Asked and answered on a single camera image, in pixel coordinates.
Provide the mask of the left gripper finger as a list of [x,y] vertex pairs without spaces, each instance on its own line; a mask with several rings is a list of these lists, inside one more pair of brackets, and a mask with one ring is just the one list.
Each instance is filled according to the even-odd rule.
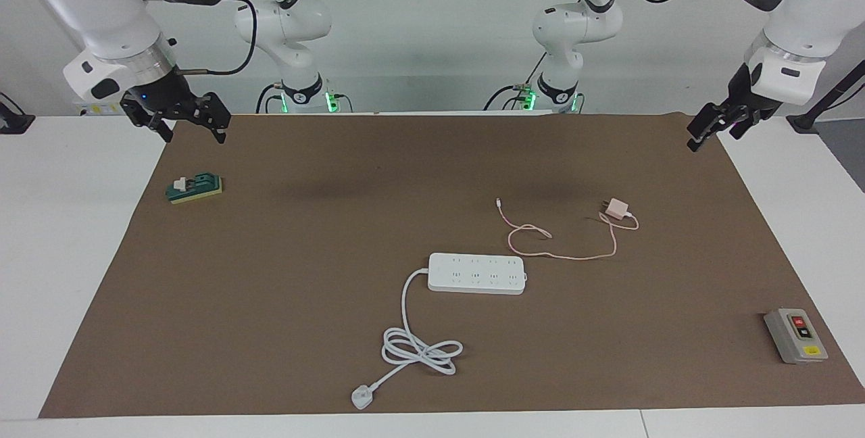
[[711,136],[727,130],[735,120],[735,110],[727,103],[706,103],[701,111],[690,120],[687,130],[690,136],[689,151],[698,152]]
[[751,129],[751,127],[757,126],[760,121],[760,116],[741,116],[736,118],[736,120],[733,121],[732,126],[729,128],[729,135],[732,136],[733,139],[739,140],[748,130]]

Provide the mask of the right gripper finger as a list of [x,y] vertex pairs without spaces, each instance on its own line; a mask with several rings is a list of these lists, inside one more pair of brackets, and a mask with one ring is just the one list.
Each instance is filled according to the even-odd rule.
[[151,114],[151,112],[146,111],[135,99],[124,97],[120,100],[120,106],[133,126],[154,131],[165,143],[170,143],[173,139],[173,130],[163,118],[159,114]]
[[217,143],[225,143],[231,114],[229,109],[214,92],[208,92],[199,98],[200,125],[206,127]]

